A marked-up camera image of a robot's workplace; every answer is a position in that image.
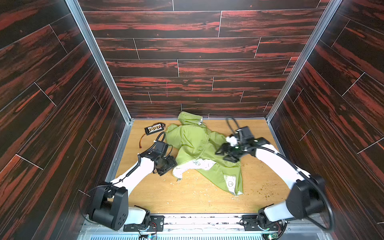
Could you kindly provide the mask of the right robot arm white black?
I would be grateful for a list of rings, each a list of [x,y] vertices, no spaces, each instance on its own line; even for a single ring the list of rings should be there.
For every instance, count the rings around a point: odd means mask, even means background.
[[[335,217],[322,177],[297,167],[264,138],[235,146],[224,143],[216,151],[216,155],[224,156],[226,161],[233,163],[247,154],[269,166],[286,183],[290,193],[285,201],[260,209],[254,218],[243,218],[246,228],[255,225],[268,231],[280,221],[306,219],[325,232],[334,230]]]

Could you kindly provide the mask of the green jacket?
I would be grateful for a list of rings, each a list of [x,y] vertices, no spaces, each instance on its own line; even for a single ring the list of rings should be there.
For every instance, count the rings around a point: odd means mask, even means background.
[[[197,170],[221,190],[234,196],[242,195],[241,164],[216,155],[227,142],[226,136],[211,131],[202,116],[181,112],[178,120],[180,125],[171,124],[166,129],[166,143],[178,149],[173,176],[181,180],[184,172]]]

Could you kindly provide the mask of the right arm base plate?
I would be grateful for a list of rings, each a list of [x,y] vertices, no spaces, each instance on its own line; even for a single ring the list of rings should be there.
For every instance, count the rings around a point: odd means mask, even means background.
[[[271,222],[264,215],[243,215],[240,220],[240,225],[245,231],[275,231],[280,232],[284,228],[282,221]]]

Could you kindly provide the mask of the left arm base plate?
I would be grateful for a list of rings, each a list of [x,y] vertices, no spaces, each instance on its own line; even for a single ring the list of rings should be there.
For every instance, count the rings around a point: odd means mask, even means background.
[[[124,232],[162,232],[164,230],[165,216],[149,215],[141,224],[124,225]]]

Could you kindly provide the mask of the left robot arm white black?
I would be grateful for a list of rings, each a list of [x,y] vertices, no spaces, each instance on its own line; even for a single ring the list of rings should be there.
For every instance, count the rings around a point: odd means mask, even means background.
[[[90,190],[91,200],[86,215],[93,223],[112,230],[120,230],[124,225],[139,225],[147,228],[150,211],[129,206],[129,196],[134,188],[150,173],[160,176],[177,166],[173,156],[156,160],[138,155],[138,161],[124,175],[111,183],[105,183]]]

